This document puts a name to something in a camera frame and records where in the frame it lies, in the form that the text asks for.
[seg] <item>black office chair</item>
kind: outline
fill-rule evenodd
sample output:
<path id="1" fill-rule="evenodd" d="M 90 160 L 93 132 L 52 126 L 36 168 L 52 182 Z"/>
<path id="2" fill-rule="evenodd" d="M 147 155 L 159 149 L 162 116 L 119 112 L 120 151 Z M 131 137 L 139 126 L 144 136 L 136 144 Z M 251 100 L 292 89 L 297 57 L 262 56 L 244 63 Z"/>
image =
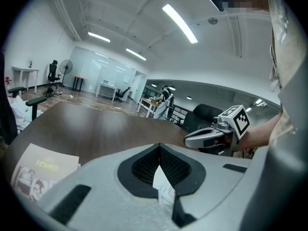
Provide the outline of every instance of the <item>black office chair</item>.
<path id="1" fill-rule="evenodd" d="M 124 97 L 125 93 L 130 89 L 130 87 L 128 87 L 125 91 L 121 92 L 121 90 L 118 88 L 117 92 L 115 93 L 115 100 L 118 100 L 120 103 L 122 102 L 121 98 Z"/>
<path id="2" fill-rule="evenodd" d="M 0 80 L 4 80 L 4 54 L 0 54 Z M 13 94 L 15 98 L 20 90 L 24 87 L 16 87 L 9 89 L 8 92 Z M 37 117 L 38 104 L 47 100 L 46 97 L 38 97 L 26 102 L 27 106 L 32 106 L 32 120 Z M 4 81 L 0 81 L 0 135 L 4 142 L 9 145 L 17 136 L 17 125 L 13 110 L 5 91 Z"/>
<path id="3" fill-rule="evenodd" d="M 58 74 L 58 77 L 56 77 L 56 71 L 57 71 L 57 64 L 58 64 L 58 61 L 56 60 L 53 60 L 52 64 L 49 64 L 49 74 L 48 74 L 48 81 L 51 82 L 51 86 L 55 86 L 56 89 L 58 88 L 58 84 L 55 83 L 55 81 L 59 80 L 59 74 Z"/>
<path id="4" fill-rule="evenodd" d="M 221 113 L 220 109 L 200 104 L 193 111 L 187 113 L 182 128 L 189 133 L 207 128 L 212 125 L 214 117 Z"/>

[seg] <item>fluorescent light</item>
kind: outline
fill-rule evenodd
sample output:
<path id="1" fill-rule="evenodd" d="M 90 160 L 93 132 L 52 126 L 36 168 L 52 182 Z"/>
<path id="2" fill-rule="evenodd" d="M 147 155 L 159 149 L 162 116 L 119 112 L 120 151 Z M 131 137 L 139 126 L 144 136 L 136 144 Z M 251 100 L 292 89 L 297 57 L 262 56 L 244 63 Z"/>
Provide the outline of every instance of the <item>fluorescent light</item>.
<path id="1" fill-rule="evenodd" d="M 105 63 L 105 64 L 109 64 L 108 62 L 104 62 L 101 59 L 98 59 L 100 62 Z"/>
<path id="2" fill-rule="evenodd" d="M 126 51 L 128 51 L 129 53 L 132 53 L 133 55 L 138 56 L 140 59 L 143 59 L 144 61 L 146 61 L 146 59 L 145 59 L 143 56 L 140 56 L 140 55 L 137 54 L 136 52 L 133 52 L 133 51 L 130 50 L 130 49 L 126 49 Z"/>
<path id="3" fill-rule="evenodd" d="M 95 53 L 95 54 L 102 56 L 102 57 L 105 57 L 105 58 L 109 58 L 108 56 L 104 56 L 104 55 L 101 55 L 101 54 L 98 54 L 98 53 Z"/>
<path id="4" fill-rule="evenodd" d="M 118 66 L 116 66 L 118 69 L 121 69 L 121 70 L 123 70 L 123 71 L 125 71 L 125 69 L 123 69 L 123 68 L 120 68 L 120 67 L 118 67 Z"/>
<path id="5" fill-rule="evenodd" d="M 258 99 L 257 101 L 256 101 L 256 104 L 259 104 L 259 103 L 261 103 L 262 102 L 262 100 L 261 99 Z"/>
<path id="6" fill-rule="evenodd" d="M 198 40 L 196 39 L 195 35 L 189 28 L 189 26 L 186 24 L 186 22 L 182 19 L 182 17 L 176 12 L 176 10 L 170 5 L 167 4 L 164 8 L 163 11 L 165 11 L 172 20 L 181 28 L 183 33 L 185 33 L 186 37 L 189 39 L 189 41 L 194 44 L 197 43 Z"/>
<path id="7" fill-rule="evenodd" d="M 94 33 L 91 33 L 91 32 L 89 32 L 88 34 L 89 34 L 90 36 L 96 37 L 96 38 L 98 38 L 98 39 L 102 39 L 102 40 L 107 41 L 108 43 L 110 43 L 110 39 L 104 38 L 104 37 L 102 37 L 102 36 L 99 36 L 99 35 L 94 34 Z"/>

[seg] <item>printed photo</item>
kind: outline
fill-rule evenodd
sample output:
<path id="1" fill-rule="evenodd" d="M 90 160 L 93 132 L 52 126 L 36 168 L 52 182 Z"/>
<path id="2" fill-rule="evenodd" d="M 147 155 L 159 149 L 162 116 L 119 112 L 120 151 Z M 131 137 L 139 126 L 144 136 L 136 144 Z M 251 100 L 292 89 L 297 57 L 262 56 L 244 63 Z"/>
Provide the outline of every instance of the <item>printed photo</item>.
<path id="1" fill-rule="evenodd" d="M 14 186 L 17 192 L 25 194 L 29 197 L 34 173 L 35 171 L 29 167 L 20 166 L 18 168 L 14 181 Z"/>
<path id="2" fill-rule="evenodd" d="M 30 190 L 30 200 L 37 202 L 48 191 L 48 182 L 34 178 Z"/>

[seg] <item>dark brown table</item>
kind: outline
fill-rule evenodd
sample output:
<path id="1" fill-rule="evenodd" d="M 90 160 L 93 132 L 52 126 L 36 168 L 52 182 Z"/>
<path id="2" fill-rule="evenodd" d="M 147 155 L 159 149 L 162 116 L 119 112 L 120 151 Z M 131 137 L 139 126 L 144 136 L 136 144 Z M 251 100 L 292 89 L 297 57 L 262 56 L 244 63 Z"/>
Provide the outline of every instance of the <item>dark brown table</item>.
<path id="1" fill-rule="evenodd" d="M 170 121 L 100 111 L 58 103 L 35 119 L 11 143 L 3 159 L 11 179 L 14 168 L 30 143 L 86 162 L 130 148 L 169 143 L 181 147 L 188 133 Z"/>

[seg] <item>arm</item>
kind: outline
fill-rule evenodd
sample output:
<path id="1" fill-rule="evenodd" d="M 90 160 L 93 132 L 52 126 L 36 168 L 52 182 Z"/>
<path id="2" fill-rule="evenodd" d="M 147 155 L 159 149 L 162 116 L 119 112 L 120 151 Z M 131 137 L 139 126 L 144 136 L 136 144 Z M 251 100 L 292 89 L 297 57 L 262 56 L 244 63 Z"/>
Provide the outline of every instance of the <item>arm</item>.
<path id="1" fill-rule="evenodd" d="M 164 98 L 163 94 L 160 95 L 160 97 L 153 99 L 153 101 L 160 101 Z"/>
<path id="2" fill-rule="evenodd" d="M 239 143 L 239 149 L 261 147 L 269 144 L 270 134 L 280 120 L 282 112 L 261 126 L 248 130 Z"/>

